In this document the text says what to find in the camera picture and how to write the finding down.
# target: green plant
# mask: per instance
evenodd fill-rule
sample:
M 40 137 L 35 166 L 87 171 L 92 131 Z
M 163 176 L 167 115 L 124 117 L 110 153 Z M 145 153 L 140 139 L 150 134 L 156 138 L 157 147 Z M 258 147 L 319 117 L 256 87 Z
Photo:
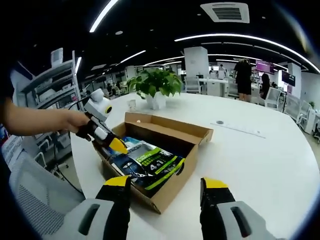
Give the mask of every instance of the green plant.
M 150 94 L 152 97 L 155 96 L 156 92 L 161 92 L 162 95 L 169 97 L 170 94 L 173 96 L 175 93 L 181 92 L 182 82 L 173 72 L 156 69 L 155 71 L 148 72 L 144 70 L 140 76 L 131 78 L 128 83 L 129 91 L 132 92 L 134 87 L 136 94 L 142 99 L 146 99 L 142 96 Z
M 312 107 L 312 109 L 315 108 L 315 102 L 314 102 L 314 101 L 309 102 L 309 104 L 310 104 L 310 106 Z

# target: white flower pot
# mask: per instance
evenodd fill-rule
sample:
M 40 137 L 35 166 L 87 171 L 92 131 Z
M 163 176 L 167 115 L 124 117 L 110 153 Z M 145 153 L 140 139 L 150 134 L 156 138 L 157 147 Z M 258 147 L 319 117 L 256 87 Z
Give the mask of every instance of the white flower pot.
M 166 96 L 162 95 L 159 91 L 155 93 L 154 97 L 150 94 L 146 95 L 145 99 L 149 108 L 153 110 L 163 109 L 166 107 Z

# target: cable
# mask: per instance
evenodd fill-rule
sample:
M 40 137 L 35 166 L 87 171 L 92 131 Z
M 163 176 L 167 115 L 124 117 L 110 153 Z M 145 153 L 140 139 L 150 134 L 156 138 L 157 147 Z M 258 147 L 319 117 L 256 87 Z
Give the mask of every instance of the cable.
M 86 97 L 82 98 L 81 100 L 74 102 L 73 104 L 71 104 L 71 106 L 68 108 L 68 110 L 70 110 L 74 105 L 76 105 L 84 100 L 87 100 L 89 98 L 90 98 L 90 96 L 86 96 Z
M 79 192 L 80 194 L 82 194 L 83 196 L 84 193 L 82 191 L 80 191 L 78 188 L 76 188 L 67 178 L 66 176 L 61 172 L 59 165 L 58 165 L 58 161 L 57 161 L 57 157 L 56 157 L 56 140 L 57 138 L 55 137 L 54 141 L 53 141 L 53 155 L 54 155 L 54 162 L 56 165 L 56 169 L 57 171 L 62 175 L 62 177 L 71 185 L 71 187 L 73 187 L 77 192 Z

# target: human arm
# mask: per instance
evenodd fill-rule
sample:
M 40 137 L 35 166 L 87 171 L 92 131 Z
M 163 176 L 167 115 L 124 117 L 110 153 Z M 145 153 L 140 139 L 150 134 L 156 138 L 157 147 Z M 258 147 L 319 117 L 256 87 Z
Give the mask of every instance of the human arm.
M 0 105 L 0 116 L 0 122 L 7 131 L 17 136 L 31 136 L 59 130 L 77 133 L 79 127 L 86 125 L 90 120 L 79 111 L 19 107 L 8 97 Z

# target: white cup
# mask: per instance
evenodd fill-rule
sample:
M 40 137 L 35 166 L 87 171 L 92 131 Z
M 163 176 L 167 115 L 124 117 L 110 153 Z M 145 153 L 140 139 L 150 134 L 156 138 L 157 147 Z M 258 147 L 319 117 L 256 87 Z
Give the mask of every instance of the white cup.
M 136 100 L 135 99 L 128 101 L 127 104 L 128 104 L 130 112 L 134 112 L 136 110 L 137 105 L 136 105 Z

